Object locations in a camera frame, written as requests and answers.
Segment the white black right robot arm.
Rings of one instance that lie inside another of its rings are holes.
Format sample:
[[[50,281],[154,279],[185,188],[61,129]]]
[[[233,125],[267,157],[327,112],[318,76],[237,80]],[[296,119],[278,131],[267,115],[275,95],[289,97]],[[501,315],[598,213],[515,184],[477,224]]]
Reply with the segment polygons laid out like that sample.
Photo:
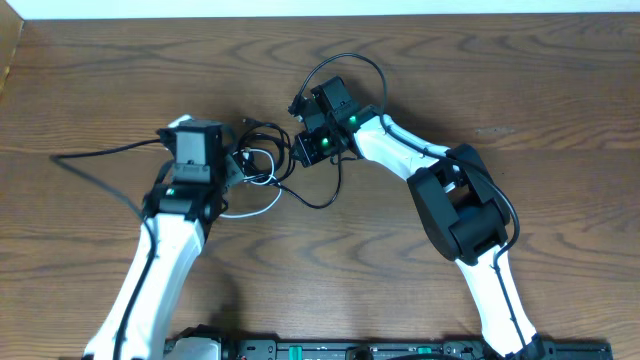
[[[477,307],[482,337],[504,359],[541,359],[544,345],[523,309],[509,266],[519,220],[470,145],[430,143],[383,108],[360,105],[340,77],[297,94],[289,113],[305,126],[293,156],[310,167],[345,150],[404,180],[428,240],[460,269]]]

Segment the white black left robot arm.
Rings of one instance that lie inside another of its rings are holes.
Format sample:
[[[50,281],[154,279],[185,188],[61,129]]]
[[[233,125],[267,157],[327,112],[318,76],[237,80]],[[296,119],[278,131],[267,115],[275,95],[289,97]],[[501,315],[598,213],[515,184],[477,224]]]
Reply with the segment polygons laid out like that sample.
[[[86,359],[160,359],[184,282],[227,205],[227,125],[184,115],[158,131],[173,159],[143,199],[138,247]]]

